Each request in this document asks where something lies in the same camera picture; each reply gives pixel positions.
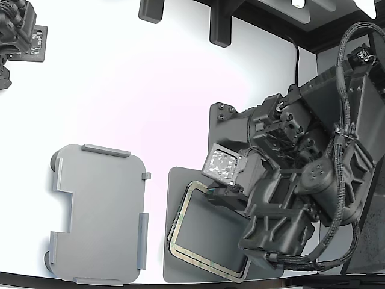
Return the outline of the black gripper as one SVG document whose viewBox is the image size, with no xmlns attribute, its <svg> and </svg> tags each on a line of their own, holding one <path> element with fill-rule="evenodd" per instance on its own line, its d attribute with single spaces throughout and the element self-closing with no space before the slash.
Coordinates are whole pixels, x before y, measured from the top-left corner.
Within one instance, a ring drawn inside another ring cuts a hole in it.
<svg viewBox="0 0 385 289">
<path fill-rule="evenodd" d="M 277 255 L 300 256 L 315 231 L 315 205 L 297 196 L 301 169 L 267 170 L 255 182 L 247 198 L 239 195 L 241 186 L 211 184 L 209 202 L 250 219 L 238 247 L 254 263 L 277 264 Z"/>
</svg>

